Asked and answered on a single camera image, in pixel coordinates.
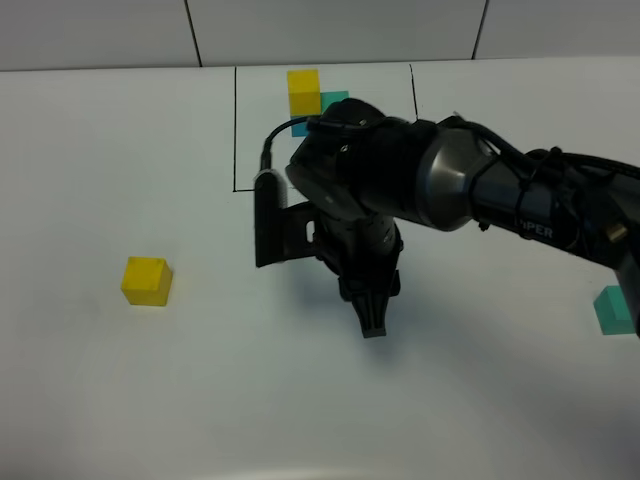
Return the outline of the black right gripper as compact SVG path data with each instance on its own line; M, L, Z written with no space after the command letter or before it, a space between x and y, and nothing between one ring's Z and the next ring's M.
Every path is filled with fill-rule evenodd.
M386 335L389 297L400 292L397 270L403 241L394 219L382 214L347 221L311 204L311 256L338 277L340 296L351 300L364 338Z

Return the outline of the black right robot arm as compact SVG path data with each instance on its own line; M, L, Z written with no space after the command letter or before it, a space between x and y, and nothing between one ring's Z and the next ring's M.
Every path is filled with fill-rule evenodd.
M330 106L286 168L320 212L317 240L367 337L386 332L399 288L396 221L450 232L499 227L612 269L639 313L639 170L559 148L521 152L458 116L388 117L356 99Z

